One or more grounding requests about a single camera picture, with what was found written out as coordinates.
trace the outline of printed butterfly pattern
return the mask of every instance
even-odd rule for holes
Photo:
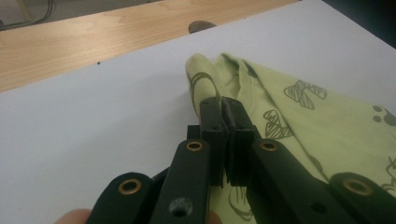
[[[387,166],[387,173],[390,175],[390,184],[383,184],[381,186],[382,189],[388,190],[396,190],[396,159],[392,159],[389,157],[390,165]]]
[[[248,204],[247,189],[244,187],[232,187],[228,195],[228,203],[233,211],[246,222],[253,218],[253,212]]]
[[[315,110],[314,103],[306,94],[306,91],[311,91],[319,99],[322,100],[326,99],[327,97],[327,92],[323,88],[301,80],[298,80],[296,84],[294,84],[293,86],[289,86],[284,90],[285,95],[293,101],[300,103],[300,106],[307,109]]]
[[[282,127],[280,118],[276,110],[268,110],[263,117],[268,120],[265,125],[265,137],[271,139],[281,139],[292,136],[289,127]]]
[[[216,99],[218,100],[218,102],[220,101],[221,96],[220,96],[219,90],[216,88],[213,78],[208,73],[200,72],[200,73],[195,74],[191,78],[190,78],[190,75],[188,75],[188,78],[189,78],[189,82],[190,82],[191,99],[193,101],[192,105],[194,106],[195,111],[196,111],[196,108],[195,108],[195,103],[196,103],[195,102],[195,86],[198,83],[198,81],[200,81],[201,79],[209,80],[212,83],[213,88],[215,89],[215,92],[216,92]]]

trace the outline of green cloth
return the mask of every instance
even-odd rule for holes
[[[195,54],[186,70],[198,116],[202,100],[232,97],[242,102],[262,137],[284,144],[314,177],[327,181],[352,172],[396,196],[396,118],[383,106],[230,54],[213,63]]]

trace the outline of fingertip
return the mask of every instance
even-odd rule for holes
[[[75,209],[64,214],[55,224],[85,224],[90,213],[90,209]]]
[[[219,215],[213,211],[209,211],[209,224],[222,224]]]

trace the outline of cable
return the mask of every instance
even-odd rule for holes
[[[55,8],[56,8],[55,0],[48,0],[48,8],[47,8],[46,15],[44,15],[44,17],[42,17],[41,19],[38,19],[35,21],[28,21],[28,22],[17,22],[17,23],[12,23],[12,24],[5,25],[5,26],[0,26],[0,31],[20,28],[23,26],[33,25],[33,24],[37,24],[42,21],[45,21],[46,19],[48,19],[50,17],[50,15],[52,14],[52,12],[54,11]]]

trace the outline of black plastic part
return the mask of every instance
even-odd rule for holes
[[[224,158],[227,147],[226,129],[220,114],[219,101],[216,97],[200,103],[201,138],[210,145],[210,183],[223,186]]]
[[[232,98],[221,99],[222,117],[229,132],[225,171],[232,186],[246,186],[250,175],[248,151],[256,134],[243,105]]]
[[[187,139],[200,138],[201,129],[199,125],[189,125],[187,126]]]
[[[396,1],[323,0],[396,49]]]
[[[356,223],[279,142],[257,140],[250,158],[264,190],[281,214],[275,217],[274,223]],[[249,202],[253,206],[257,204],[251,197]]]
[[[252,174],[247,185],[247,201],[256,222],[274,224],[278,213],[260,178]]]
[[[201,139],[189,139],[178,145],[150,224],[207,222],[209,149],[209,144]]]
[[[332,176],[334,197],[359,223],[396,223],[396,199],[372,180],[352,173]]]
[[[101,194],[86,223],[147,223],[151,213],[149,204],[152,184],[153,181],[146,175],[128,173],[118,176]]]
[[[149,192],[149,197],[147,198],[148,202],[145,209],[145,216],[147,216],[144,220],[144,223],[149,223],[149,219],[151,217],[151,213],[154,210],[155,204],[157,203],[158,197],[161,193],[161,189],[163,188],[163,182],[168,175],[169,168],[166,168],[159,174],[155,175],[151,178],[152,185]]]

